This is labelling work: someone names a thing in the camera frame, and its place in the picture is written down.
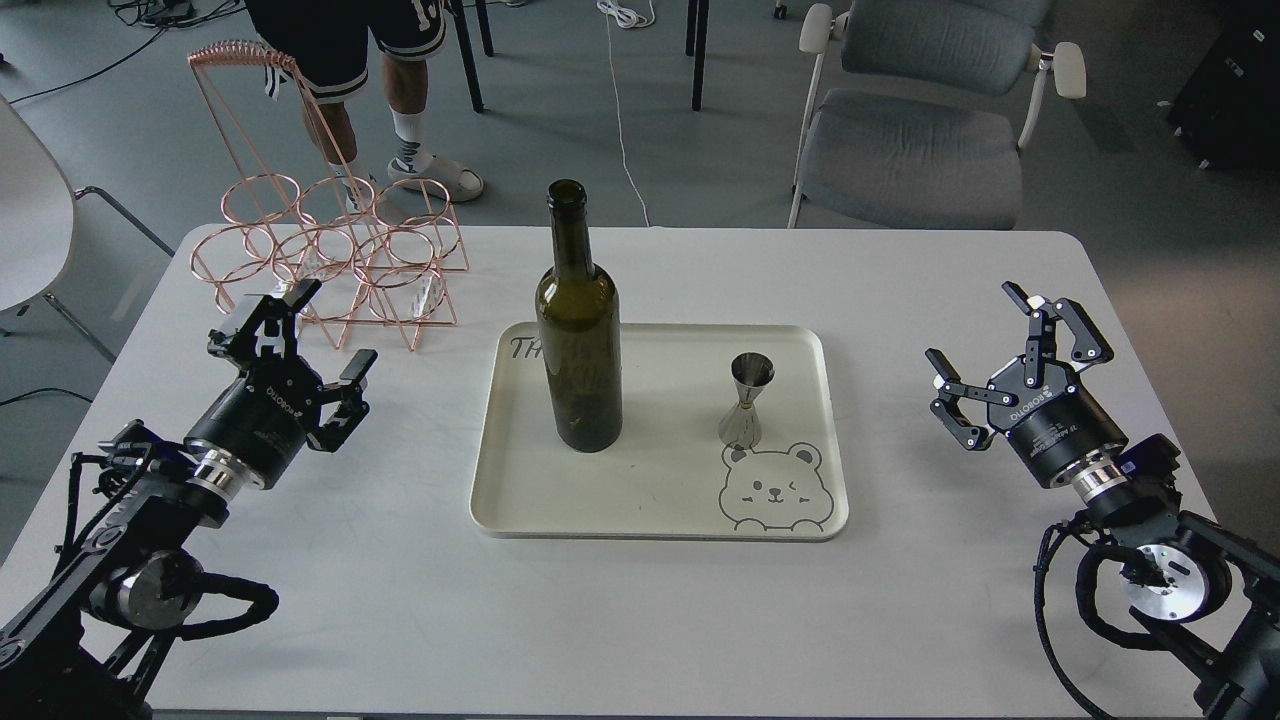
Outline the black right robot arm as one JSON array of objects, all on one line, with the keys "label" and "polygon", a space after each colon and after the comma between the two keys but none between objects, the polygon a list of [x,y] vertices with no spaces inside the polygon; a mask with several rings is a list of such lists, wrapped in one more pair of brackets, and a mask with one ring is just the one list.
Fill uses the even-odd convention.
[{"label": "black right robot arm", "polygon": [[966,450],[1002,436],[1041,487],[1071,487],[1084,507],[1046,528],[1033,568],[1039,642],[1064,689],[1092,717],[1105,711],[1069,679],[1044,619],[1044,587],[1064,541],[1085,552],[1075,598],[1083,623],[1128,650],[1171,653],[1198,678],[1207,719],[1275,719],[1279,711],[1277,559],[1187,511],[1175,487],[1178,447],[1161,434],[1132,445],[1084,387],[1083,369],[1114,351],[1071,299],[1004,291],[1028,318],[1023,354],[983,386],[961,380],[937,348],[925,357],[932,413]]}]

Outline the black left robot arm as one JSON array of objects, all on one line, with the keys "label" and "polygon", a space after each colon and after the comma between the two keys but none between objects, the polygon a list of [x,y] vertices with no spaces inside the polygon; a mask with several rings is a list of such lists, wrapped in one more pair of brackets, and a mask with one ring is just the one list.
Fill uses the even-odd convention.
[{"label": "black left robot arm", "polygon": [[241,304],[211,332],[209,352],[238,374],[182,442],[132,421],[102,445],[108,502],[68,527],[51,580],[3,628],[5,719],[148,719],[145,697],[177,641],[274,614],[273,588],[204,570],[184,542],[220,527],[242,487],[271,488],[302,447],[334,452],[367,416],[375,351],[329,384],[298,354],[294,323],[320,287]]}]

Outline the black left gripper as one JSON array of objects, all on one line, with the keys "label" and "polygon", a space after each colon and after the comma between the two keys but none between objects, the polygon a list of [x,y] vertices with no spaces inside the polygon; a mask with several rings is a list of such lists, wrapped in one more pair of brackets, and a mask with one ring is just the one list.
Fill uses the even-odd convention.
[{"label": "black left gripper", "polygon": [[[300,359],[296,319],[321,287],[319,279],[305,279],[280,297],[260,295],[253,306],[243,301],[221,328],[210,331],[207,352],[234,364],[242,377],[189,429],[188,451],[223,451],[247,466],[256,484],[270,489],[308,433],[312,450],[326,454],[355,433],[370,413],[364,391],[376,350],[358,350],[339,380],[324,387],[305,364],[275,364]],[[334,402],[334,413],[319,424],[320,406]]]}]

